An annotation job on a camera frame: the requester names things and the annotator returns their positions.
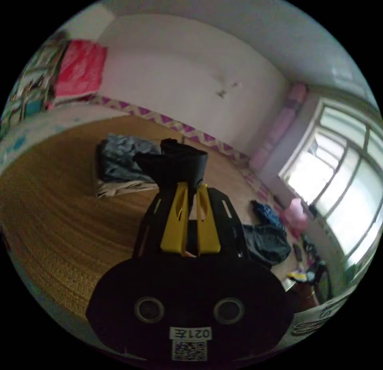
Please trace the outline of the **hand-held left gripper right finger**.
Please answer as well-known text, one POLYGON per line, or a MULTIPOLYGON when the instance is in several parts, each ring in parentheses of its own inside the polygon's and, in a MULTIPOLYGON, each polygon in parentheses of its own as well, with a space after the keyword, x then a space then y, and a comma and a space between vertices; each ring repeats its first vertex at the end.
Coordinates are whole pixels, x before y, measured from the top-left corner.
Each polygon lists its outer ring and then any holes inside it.
POLYGON ((221 244, 206 184, 198 187, 196 202, 198 255, 218 254, 221 244))

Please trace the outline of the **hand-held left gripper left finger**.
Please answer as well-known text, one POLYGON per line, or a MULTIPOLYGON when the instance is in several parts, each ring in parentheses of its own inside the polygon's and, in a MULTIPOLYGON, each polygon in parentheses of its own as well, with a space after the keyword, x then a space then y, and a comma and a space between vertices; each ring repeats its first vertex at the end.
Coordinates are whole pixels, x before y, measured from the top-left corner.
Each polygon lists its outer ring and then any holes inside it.
POLYGON ((186 252, 188 219, 188 185, 178 184, 160 243, 162 252, 186 252))

